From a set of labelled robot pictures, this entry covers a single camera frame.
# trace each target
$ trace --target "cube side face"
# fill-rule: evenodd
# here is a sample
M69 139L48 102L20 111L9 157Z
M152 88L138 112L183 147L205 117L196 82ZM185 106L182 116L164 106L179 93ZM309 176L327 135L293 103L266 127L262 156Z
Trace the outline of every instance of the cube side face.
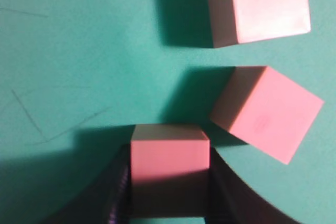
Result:
M210 140L132 140L133 216L203 216Z
M214 47L238 43L233 0L208 0Z
M265 66L236 67L210 114L210 119L215 124L230 131L265 68Z

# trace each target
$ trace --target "pink cube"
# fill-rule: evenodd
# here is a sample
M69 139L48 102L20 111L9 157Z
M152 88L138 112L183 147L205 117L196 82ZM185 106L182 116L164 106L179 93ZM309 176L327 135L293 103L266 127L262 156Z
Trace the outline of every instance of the pink cube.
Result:
M308 33L308 0L208 0L214 47Z
M195 125L137 125L131 141L133 216L203 216L210 141Z
M289 164L323 103L271 67L237 67L211 120Z

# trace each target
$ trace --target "held cube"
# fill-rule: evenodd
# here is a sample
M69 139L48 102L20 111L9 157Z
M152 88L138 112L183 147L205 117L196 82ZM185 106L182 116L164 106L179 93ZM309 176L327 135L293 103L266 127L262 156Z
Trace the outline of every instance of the held cube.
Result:
M195 125L137 125L131 141L133 215L203 216L210 141Z

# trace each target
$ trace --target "green background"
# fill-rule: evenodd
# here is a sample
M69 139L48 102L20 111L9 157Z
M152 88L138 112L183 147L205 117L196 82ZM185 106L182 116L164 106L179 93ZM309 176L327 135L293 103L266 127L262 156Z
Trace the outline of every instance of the green background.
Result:
M206 125L232 66L271 65L325 100L289 166L206 127L272 204L334 224L336 4L310 7L307 35L212 49L206 0L0 0L0 223L59 209L134 124Z

